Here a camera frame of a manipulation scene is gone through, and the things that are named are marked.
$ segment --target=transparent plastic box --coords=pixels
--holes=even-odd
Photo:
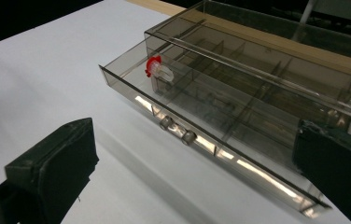
[[[315,217],[292,163],[301,119],[351,134],[351,36],[203,1],[101,66],[107,84],[241,176]]]

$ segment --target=black object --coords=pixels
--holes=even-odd
[[[91,119],[64,124],[5,167],[0,223],[61,223],[98,160]]]
[[[351,135],[302,121],[294,163],[351,220]]]

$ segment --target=white table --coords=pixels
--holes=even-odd
[[[0,42],[4,166],[61,125],[92,117],[100,158],[63,223],[350,223],[309,219],[185,147],[106,86],[105,65],[168,16],[107,0]]]

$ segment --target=dark background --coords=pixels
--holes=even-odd
[[[102,0],[0,0],[0,40],[88,7]],[[191,7],[200,0],[162,0]],[[218,0],[265,14],[298,21],[308,0]],[[351,35],[351,21],[312,14],[309,24]]]
[[[191,7],[200,0],[162,0],[181,7]],[[300,21],[308,0],[216,0],[276,17]],[[351,20],[312,12],[307,24],[351,35]]]
[[[0,40],[101,0],[0,0]]]

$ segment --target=red plastic piece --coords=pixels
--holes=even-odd
[[[154,62],[158,62],[161,63],[161,56],[158,55],[156,57],[150,57],[147,61],[147,69],[146,69],[146,73],[147,73],[147,77],[151,77],[151,73],[148,71],[149,67],[151,66],[152,63]]]

